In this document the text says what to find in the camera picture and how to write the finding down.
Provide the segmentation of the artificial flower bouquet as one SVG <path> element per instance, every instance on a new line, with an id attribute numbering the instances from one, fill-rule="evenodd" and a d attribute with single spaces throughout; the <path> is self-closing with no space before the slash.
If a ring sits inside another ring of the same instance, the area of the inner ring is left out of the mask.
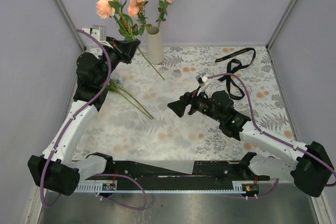
<path id="1" fill-rule="evenodd" d="M 109 92 L 118 94 L 127 100 L 132 106 L 139 110 L 143 115 L 145 115 L 149 120 L 153 120 L 152 114 L 121 84 L 120 80 L 110 79 L 107 85 L 107 90 Z"/>

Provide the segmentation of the white wrapping paper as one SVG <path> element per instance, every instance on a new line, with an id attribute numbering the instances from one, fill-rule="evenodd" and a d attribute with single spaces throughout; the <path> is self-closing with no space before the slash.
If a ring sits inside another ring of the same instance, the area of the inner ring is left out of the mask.
<path id="1" fill-rule="evenodd" d="M 119 161 L 191 173 L 201 117 L 180 118 L 167 105 L 197 88 L 196 74 L 193 64 L 160 66 L 156 71 L 141 62 L 119 65 L 112 77 L 128 94 L 107 95 L 72 159 L 99 152 Z"/>

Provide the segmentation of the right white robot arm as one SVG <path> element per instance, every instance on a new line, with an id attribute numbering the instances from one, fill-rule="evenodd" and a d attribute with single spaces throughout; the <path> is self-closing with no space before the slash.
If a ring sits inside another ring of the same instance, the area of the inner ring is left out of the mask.
<path id="1" fill-rule="evenodd" d="M 293 182 L 311 197 L 319 197 L 332 176 L 334 167 L 326 149 L 318 142 L 311 144 L 286 139 L 269 130 L 257 127 L 244 114 L 234 109 L 234 102 L 225 91 L 216 91 L 211 97 L 205 92 L 187 92 L 177 101 L 168 103 L 178 117 L 187 106 L 189 115 L 199 112 L 219 123 L 219 129 L 228 137 L 256 144 L 275 158 L 247 154 L 242 158 L 239 173 L 243 179 L 269 176 Z"/>

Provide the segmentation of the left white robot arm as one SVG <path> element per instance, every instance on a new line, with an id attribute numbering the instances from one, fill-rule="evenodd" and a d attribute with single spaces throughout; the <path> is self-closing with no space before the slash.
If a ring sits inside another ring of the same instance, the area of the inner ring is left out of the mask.
<path id="1" fill-rule="evenodd" d="M 91 154 L 73 162 L 72 157 L 87 126 L 100 111 L 108 94 L 107 83 L 118 64 L 130 64 L 140 41 L 116 40 L 109 37 L 103 45 L 102 56 L 90 52 L 77 59 L 77 89 L 70 111 L 49 146 L 40 156 L 31 156 L 28 168 L 40 188 L 69 196 L 80 181 L 95 176 L 109 179 L 114 173 L 112 158 L 104 154 Z"/>

